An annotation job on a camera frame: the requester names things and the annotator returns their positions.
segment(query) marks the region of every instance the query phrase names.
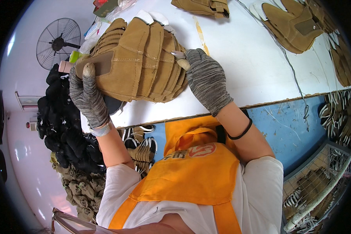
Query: orange apron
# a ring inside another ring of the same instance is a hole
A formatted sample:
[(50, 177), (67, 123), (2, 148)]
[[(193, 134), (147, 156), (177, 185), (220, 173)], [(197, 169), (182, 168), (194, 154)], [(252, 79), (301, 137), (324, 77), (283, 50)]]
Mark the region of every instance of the orange apron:
[[(198, 119), (203, 123), (210, 123), (210, 118), (212, 117), (206, 116)], [(184, 131), (195, 123), (195, 119), (183, 121)], [(176, 137), (176, 140), (168, 141), (169, 124), (168, 126), (165, 124), (167, 134), (165, 150), (176, 147), (177, 151), (154, 164), (148, 175), (117, 210), (109, 228), (123, 228), (130, 213), (140, 201), (167, 200), (213, 206), (219, 233), (241, 234), (231, 204), (239, 160), (225, 144), (207, 142), (214, 139), (216, 133), (211, 128), (205, 127), (206, 125), (183, 132)]]

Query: black hair tie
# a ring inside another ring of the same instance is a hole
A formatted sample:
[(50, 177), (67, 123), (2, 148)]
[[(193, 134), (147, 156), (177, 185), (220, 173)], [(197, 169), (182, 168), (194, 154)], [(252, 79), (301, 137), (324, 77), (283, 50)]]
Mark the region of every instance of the black hair tie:
[(229, 137), (230, 139), (232, 139), (232, 140), (238, 140), (239, 138), (242, 138), (242, 137), (248, 132), (248, 130), (250, 130), (250, 128), (251, 128), (252, 119), (249, 118), (249, 120), (250, 120), (250, 123), (248, 124), (247, 128), (243, 131), (242, 134), (240, 134), (240, 135), (237, 136), (237, 137), (232, 137), (232, 136), (230, 136), (230, 135), (228, 134), (228, 137)]

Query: electric fan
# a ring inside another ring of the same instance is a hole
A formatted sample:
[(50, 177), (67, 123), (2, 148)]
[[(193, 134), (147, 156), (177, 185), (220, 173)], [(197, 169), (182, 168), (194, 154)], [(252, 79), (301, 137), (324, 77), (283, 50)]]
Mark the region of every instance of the electric fan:
[(40, 35), (36, 45), (36, 58), (44, 69), (51, 70), (55, 63), (67, 59), (73, 50), (80, 48), (80, 40), (81, 32), (74, 20), (55, 20)]

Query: table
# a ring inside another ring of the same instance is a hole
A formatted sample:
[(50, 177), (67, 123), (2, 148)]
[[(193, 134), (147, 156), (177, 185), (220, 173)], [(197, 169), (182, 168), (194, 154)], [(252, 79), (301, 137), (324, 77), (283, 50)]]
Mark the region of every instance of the table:
[[(242, 0), (248, 7), (253, 0)], [(239, 107), (256, 107), (300, 98), (293, 72), (268, 31), (235, 0), (228, 1), (229, 19), (193, 15), (170, 0), (140, 0), (117, 14), (130, 22), (139, 10), (157, 11), (169, 19), (185, 48), (203, 48), (224, 68), (229, 94)], [(286, 51), (305, 96), (347, 89), (337, 80), (323, 35), (303, 54)], [(187, 87), (168, 103), (132, 101), (111, 119), (117, 128), (207, 115), (208, 111)], [(87, 119), (81, 115), (88, 133)]]

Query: wire basket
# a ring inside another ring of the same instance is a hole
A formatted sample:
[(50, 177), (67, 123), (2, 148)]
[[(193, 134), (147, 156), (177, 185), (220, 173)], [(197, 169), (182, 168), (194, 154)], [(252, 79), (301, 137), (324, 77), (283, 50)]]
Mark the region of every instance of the wire basket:
[(284, 178), (285, 232), (309, 233), (337, 203), (351, 175), (351, 150), (333, 142), (323, 145)]

